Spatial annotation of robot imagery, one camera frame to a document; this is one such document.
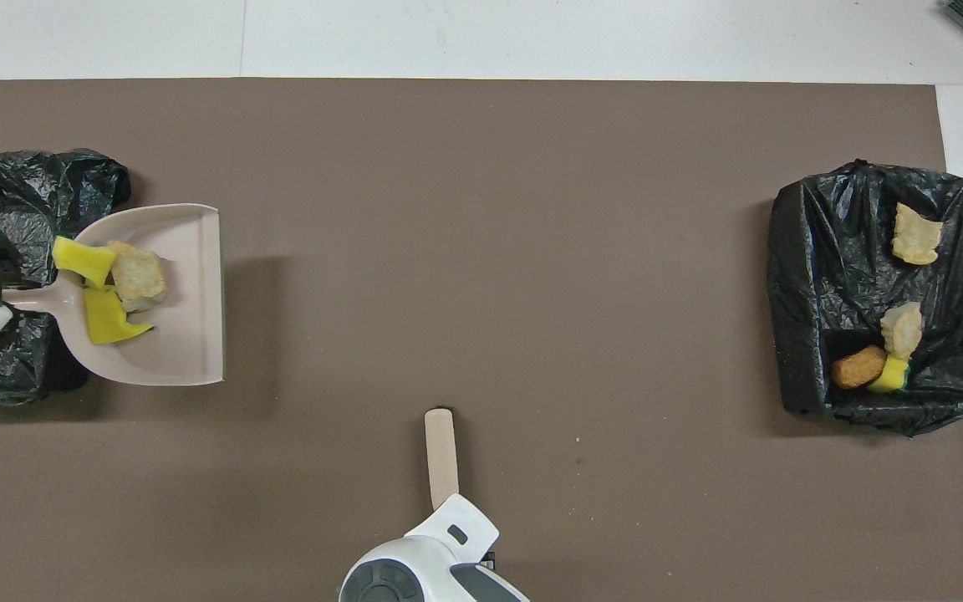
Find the notched yellow sponge piece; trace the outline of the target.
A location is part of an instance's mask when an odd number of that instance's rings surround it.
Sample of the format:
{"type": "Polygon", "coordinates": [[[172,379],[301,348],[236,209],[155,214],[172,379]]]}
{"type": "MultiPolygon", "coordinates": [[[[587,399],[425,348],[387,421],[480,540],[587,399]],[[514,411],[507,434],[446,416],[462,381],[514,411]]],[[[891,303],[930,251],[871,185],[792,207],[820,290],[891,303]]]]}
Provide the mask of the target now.
{"type": "Polygon", "coordinates": [[[58,236],[51,247],[51,258],[59,271],[79,274],[85,286],[105,290],[117,254],[109,247],[92,247],[58,236]]]}

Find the beige brush black bristles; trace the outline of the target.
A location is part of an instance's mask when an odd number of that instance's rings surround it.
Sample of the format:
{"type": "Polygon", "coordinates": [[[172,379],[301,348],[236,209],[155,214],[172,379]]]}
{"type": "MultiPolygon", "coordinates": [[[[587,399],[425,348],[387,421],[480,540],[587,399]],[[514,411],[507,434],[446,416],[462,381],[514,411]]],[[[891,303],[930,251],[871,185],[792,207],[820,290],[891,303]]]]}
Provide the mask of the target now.
{"type": "Polygon", "coordinates": [[[431,506],[436,511],[460,491],[457,441],[451,409],[436,407],[426,411],[424,430],[431,506]]]}

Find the green yellow sponge piece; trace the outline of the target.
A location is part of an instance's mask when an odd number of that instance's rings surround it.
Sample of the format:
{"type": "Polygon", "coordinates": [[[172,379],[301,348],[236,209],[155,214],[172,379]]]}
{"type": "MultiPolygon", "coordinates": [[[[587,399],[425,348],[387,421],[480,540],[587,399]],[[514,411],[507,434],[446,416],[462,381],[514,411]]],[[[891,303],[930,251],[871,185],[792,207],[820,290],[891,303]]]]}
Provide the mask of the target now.
{"type": "Polygon", "coordinates": [[[85,324],[93,345],[110,345],[137,338],[155,328],[153,324],[129,321],[114,287],[84,288],[85,324]]]}

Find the pale beige foam chunk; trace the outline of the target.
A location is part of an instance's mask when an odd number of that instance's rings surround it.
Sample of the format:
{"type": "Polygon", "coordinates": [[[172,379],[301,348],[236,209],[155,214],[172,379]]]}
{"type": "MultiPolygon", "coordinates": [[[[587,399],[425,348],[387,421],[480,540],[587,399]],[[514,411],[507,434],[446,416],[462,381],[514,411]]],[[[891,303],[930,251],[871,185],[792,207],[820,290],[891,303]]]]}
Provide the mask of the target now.
{"type": "Polygon", "coordinates": [[[124,311],[134,314],[163,304],[168,287],[161,257],[121,241],[111,240],[107,248],[115,253],[110,276],[124,311]]]}

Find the beige plastic dustpan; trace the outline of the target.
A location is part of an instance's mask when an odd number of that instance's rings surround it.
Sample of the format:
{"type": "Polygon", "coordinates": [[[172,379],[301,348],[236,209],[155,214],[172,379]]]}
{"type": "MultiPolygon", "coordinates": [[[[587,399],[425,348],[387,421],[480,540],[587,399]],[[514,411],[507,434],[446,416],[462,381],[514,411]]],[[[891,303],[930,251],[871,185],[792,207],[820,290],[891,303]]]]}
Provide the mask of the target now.
{"type": "Polygon", "coordinates": [[[110,214],[78,233],[78,242],[112,240],[163,259],[169,294],[141,315],[153,324],[138,338],[94,345],[85,328],[81,279],[60,272],[43,288],[3,290],[18,311],[56,319],[70,354],[104,380],[127,385],[195,386],[222,381],[225,372],[224,285],[219,213],[202,203],[133,208],[110,214]]]}

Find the yellow sponge chunk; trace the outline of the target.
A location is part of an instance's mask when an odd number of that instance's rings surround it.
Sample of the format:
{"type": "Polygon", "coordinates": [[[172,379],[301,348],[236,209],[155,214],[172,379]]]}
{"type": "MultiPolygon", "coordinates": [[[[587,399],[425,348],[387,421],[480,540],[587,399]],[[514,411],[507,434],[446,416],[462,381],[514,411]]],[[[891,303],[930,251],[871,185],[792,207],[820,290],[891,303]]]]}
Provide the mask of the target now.
{"type": "Polygon", "coordinates": [[[866,385],[866,389],[873,393],[890,394],[903,391],[907,386],[910,373],[910,359],[887,355],[882,372],[875,380],[866,385]]]}

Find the oval beige chunk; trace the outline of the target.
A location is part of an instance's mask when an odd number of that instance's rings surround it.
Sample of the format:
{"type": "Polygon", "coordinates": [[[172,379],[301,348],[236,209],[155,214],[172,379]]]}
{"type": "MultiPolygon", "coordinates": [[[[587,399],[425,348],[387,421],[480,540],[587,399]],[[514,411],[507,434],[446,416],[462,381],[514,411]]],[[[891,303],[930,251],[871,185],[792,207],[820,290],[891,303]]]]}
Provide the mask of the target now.
{"type": "Polygon", "coordinates": [[[880,320],[885,350],[899,360],[909,360],[924,335],[920,302],[910,301],[887,309],[880,320]]]}

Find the jagged beige chunk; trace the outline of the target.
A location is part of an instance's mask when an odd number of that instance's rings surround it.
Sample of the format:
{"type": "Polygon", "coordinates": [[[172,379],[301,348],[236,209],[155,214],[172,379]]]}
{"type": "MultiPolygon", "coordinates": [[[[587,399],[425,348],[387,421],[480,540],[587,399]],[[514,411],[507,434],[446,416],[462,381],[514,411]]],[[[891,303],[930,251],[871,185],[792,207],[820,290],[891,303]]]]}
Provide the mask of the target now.
{"type": "Polygon", "coordinates": [[[939,258],[937,248],[941,241],[944,223],[926,220],[905,203],[895,207],[893,254],[908,264],[935,263],[939,258]]]}

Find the black bag lined bin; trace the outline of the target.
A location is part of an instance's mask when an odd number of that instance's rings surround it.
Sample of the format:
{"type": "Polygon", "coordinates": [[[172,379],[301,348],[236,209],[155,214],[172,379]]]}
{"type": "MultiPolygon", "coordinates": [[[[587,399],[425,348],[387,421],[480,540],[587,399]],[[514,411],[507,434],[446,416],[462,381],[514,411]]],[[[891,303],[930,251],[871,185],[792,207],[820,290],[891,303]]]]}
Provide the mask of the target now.
{"type": "Polygon", "coordinates": [[[821,416],[917,436],[963,419],[963,178],[852,161],[784,187],[772,204],[766,290],[781,400],[821,416]],[[898,203],[943,222],[939,258],[893,254],[898,203]],[[844,390],[834,360],[883,345],[887,309],[920,302],[922,339],[903,391],[844,390]]]}
{"type": "MultiPolygon", "coordinates": [[[[49,286],[56,237],[77,237],[130,199],[130,174],[102,153],[0,153],[0,233],[15,254],[22,289],[49,286]]],[[[15,311],[0,332],[0,406],[80,388],[90,373],[70,354],[56,319],[15,311]]]]}

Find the brown table mat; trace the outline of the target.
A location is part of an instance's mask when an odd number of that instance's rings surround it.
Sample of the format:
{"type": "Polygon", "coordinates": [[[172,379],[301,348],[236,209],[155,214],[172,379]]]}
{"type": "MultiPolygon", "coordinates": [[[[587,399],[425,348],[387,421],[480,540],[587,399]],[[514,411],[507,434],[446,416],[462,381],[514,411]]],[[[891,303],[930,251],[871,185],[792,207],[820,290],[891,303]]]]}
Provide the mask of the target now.
{"type": "Polygon", "coordinates": [[[431,509],[423,414],[530,599],[963,599],[963,421],[781,407],[772,199],[943,171],[929,85],[0,81],[221,217],[226,379],[0,408],[0,602],[322,602],[431,509]]]}

